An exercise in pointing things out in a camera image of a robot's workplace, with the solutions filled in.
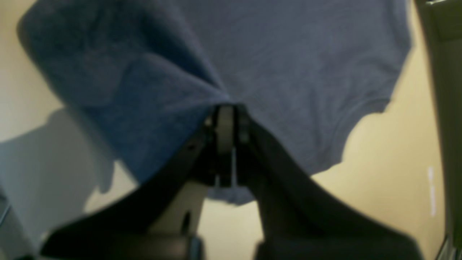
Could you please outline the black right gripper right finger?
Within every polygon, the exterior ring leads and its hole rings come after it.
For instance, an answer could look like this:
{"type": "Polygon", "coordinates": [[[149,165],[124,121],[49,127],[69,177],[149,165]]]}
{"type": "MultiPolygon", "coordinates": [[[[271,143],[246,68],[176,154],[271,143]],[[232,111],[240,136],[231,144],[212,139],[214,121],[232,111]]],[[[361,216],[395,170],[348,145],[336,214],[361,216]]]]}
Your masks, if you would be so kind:
{"type": "Polygon", "coordinates": [[[258,204],[256,260],[422,260],[414,239],[342,203],[308,177],[280,143],[235,108],[236,179],[258,204]]]}

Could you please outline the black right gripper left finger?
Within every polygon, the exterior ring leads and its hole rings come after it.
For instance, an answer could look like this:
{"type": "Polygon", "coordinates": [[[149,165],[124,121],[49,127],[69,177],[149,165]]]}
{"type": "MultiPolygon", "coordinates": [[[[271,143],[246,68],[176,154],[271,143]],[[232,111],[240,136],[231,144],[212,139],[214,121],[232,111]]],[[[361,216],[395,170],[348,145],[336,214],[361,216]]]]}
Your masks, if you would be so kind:
{"type": "Polygon", "coordinates": [[[235,107],[215,107],[152,179],[118,202],[55,230],[40,254],[58,260],[203,260],[192,226],[201,188],[235,185],[235,107]]]}

